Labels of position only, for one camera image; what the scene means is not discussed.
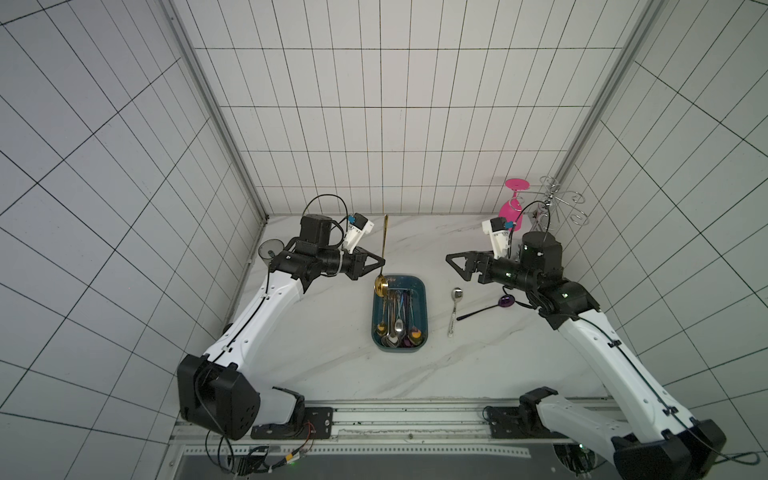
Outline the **silver spoon clear handle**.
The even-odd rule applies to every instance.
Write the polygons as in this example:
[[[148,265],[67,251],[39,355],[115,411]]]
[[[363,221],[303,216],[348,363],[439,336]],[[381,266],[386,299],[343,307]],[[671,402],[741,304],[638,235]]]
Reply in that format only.
[[[450,298],[452,301],[452,310],[450,314],[450,319],[447,327],[447,337],[452,338],[454,335],[454,329],[455,329],[455,323],[457,320],[457,310],[458,310],[458,304],[463,299],[463,289],[460,287],[454,287],[450,293]]]

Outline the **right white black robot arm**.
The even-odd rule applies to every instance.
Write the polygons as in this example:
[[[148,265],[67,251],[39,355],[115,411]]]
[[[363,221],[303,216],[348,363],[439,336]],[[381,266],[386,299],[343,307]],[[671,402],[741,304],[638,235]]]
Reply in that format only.
[[[481,284],[526,294],[529,305],[565,338],[597,374],[624,415],[617,421],[577,405],[549,387],[522,395],[516,423],[530,437],[572,439],[611,463],[623,479],[702,479],[716,463],[726,435],[697,419],[666,392],[612,329],[599,303],[563,275],[562,246],[540,231],[522,237],[517,260],[499,249],[449,254],[455,271]]]

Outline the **short gold spoon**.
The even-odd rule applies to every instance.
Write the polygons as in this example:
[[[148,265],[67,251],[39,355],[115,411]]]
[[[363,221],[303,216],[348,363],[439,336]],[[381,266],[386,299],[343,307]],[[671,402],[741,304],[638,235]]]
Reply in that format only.
[[[390,335],[391,312],[392,312],[392,294],[386,293],[379,298],[380,308],[378,310],[379,319],[377,320],[376,333],[379,337]]]

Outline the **purple bowl dark spoon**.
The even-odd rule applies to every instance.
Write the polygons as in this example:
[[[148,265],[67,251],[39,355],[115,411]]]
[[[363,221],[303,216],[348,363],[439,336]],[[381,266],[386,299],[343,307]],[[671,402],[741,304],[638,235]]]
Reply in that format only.
[[[411,316],[412,316],[412,308],[411,308],[411,295],[409,290],[401,290],[400,291],[400,318],[403,323],[403,338],[402,338],[402,347],[410,349],[414,346],[411,338],[410,338],[410,332],[411,332]]]

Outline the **teal plastic storage box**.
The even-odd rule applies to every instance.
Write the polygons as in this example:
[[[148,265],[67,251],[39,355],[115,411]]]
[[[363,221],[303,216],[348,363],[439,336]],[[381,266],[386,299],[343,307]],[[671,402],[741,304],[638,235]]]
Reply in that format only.
[[[373,294],[371,338],[387,353],[415,353],[429,337],[426,288],[413,275],[388,276],[385,296]]]

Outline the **black spoon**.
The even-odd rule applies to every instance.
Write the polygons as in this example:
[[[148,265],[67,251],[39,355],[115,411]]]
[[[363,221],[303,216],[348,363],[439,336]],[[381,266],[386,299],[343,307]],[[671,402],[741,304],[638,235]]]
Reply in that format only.
[[[515,303],[516,303],[516,299],[513,295],[510,295],[510,294],[502,295],[495,304],[458,316],[456,318],[456,321],[460,322],[460,321],[466,320],[474,315],[486,312],[494,308],[508,308],[513,306]]]

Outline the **long gold spoon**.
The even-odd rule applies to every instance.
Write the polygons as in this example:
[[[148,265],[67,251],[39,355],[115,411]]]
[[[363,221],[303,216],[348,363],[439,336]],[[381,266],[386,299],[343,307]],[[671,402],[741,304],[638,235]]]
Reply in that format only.
[[[383,230],[382,230],[382,248],[381,248],[381,256],[383,259],[381,260],[382,265],[380,266],[379,274],[375,279],[374,283],[374,292],[375,294],[380,298],[386,298],[388,295],[388,278],[384,275],[384,265],[386,263],[385,257],[385,251],[386,251],[386,244],[387,244],[387,234],[388,234],[388,225],[389,225],[389,215],[386,214],[384,216],[384,223],[383,223]]]

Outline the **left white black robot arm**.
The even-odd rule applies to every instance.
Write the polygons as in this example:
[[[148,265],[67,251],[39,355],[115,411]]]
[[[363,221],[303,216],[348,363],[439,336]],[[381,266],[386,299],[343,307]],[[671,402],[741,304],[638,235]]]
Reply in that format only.
[[[298,236],[266,248],[265,280],[245,310],[202,355],[187,355],[177,368],[184,420],[228,440],[240,440],[255,428],[302,434],[303,396],[275,386],[258,372],[257,353],[314,280],[339,274],[357,280],[384,266],[384,258],[359,245],[374,227],[367,217],[349,216],[341,241],[332,244],[330,235],[338,225],[328,216],[307,214]]]

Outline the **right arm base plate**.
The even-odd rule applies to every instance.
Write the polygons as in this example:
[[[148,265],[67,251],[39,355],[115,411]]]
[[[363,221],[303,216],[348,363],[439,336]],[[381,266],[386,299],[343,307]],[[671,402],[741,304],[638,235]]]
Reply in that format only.
[[[485,406],[482,417],[493,439],[555,439],[565,440],[560,433],[546,429],[533,413],[519,407]]]

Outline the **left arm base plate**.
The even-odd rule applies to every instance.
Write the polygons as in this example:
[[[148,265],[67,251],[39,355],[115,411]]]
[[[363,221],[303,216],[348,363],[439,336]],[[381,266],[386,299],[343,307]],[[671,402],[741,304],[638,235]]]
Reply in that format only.
[[[286,424],[254,426],[253,440],[325,440],[331,437],[332,407],[302,407]]]

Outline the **purple iridescent spoon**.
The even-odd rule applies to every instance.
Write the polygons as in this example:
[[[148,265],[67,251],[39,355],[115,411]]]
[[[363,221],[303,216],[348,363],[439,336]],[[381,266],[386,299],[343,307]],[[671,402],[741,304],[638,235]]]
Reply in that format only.
[[[409,294],[409,331],[408,338],[413,346],[419,346],[423,343],[423,332],[418,326],[418,317],[415,310],[414,293]]]

